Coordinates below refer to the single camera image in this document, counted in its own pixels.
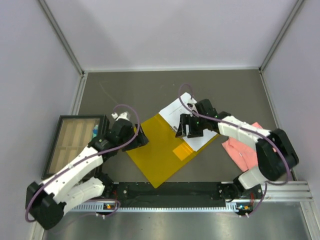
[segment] yellow cloth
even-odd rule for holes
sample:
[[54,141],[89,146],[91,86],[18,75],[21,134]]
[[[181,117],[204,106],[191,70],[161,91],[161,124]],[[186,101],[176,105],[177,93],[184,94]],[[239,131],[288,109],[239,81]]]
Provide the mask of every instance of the yellow cloth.
[[193,151],[183,139],[175,138],[176,133],[159,114],[141,126],[149,143],[127,153],[154,188],[164,183],[218,136],[200,150]]

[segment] paper sheet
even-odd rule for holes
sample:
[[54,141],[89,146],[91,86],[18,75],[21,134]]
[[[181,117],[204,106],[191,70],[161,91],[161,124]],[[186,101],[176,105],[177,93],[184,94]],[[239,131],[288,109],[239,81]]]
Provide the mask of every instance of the paper sheet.
[[[187,92],[185,92],[181,96],[181,99],[185,104],[188,103],[190,98],[191,98],[191,95]],[[163,119],[172,127],[172,129],[175,132],[177,132],[179,127],[180,114],[189,114],[189,113],[190,112],[186,110],[184,106],[182,106],[178,98],[159,112],[161,117],[163,117]],[[215,135],[217,135],[216,132],[209,131],[206,129],[203,131],[203,137],[187,138],[185,136],[183,137],[183,140],[190,146],[190,148],[192,148],[195,152],[197,152],[207,142],[209,142],[209,140],[212,139]]]

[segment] white wall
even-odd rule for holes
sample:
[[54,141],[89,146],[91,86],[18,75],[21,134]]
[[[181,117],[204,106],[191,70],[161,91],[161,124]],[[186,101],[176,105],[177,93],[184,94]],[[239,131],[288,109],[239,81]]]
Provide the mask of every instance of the white wall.
[[79,75],[35,0],[0,1],[0,235],[26,239],[26,188],[39,180]]
[[85,70],[259,67],[296,0],[46,0]]
[[281,126],[320,209],[320,1],[307,0],[265,71]]

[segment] metal table surface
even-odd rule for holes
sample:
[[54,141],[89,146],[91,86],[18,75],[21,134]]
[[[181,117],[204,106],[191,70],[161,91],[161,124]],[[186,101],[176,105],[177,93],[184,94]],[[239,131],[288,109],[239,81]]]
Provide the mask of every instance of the metal table surface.
[[[229,112],[250,124],[259,122],[265,129],[276,128],[258,70],[89,73],[79,115],[106,114],[111,119],[115,105],[128,104],[137,110],[143,122],[174,101],[182,83],[191,84],[195,99],[208,98],[218,112]],[[167,181],[233,180],[241,171],[221,145],[226,139],[218,137]],[[147,181],[123,152],[104,163],[103,171],[115,182]]]
[[[60,231],[83,213],[68,213]],[[43,240],[310,240],[299,203],[263,203],[250,218],[235,213],[122,213],[86,216]]]
[[[182,83],[193,86],[196,100],[208,98],[220,111],[247,123],[274,129],[275,122],[258,70],[152,71],[89,73],[79,114],[106,114],[117,104],[134,107],[145,121],[178,97]],[[168,181],[231,181],[241,171],[229,158],[219,137]],[[126,153],[103,166],[116,182],[147,179]],[[68,213],[53,229],[59,231],[83,213]],[[59,235],[50,231],[43,240],[308,240],[309,232],[299,203],[264,202],[249,219],[234,213],[125,213],[106,220],[78,219]]]

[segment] pink fabric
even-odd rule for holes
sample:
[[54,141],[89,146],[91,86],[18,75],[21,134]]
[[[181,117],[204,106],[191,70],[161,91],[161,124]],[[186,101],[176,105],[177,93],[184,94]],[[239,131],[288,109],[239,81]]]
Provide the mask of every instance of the pink fabric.
[[[252,126],[262,129],[257,122],[252,124]],[[222,143],[222,146],[243,172],[258,165],[256,151],[235,138],[229,137],[227,141]]]

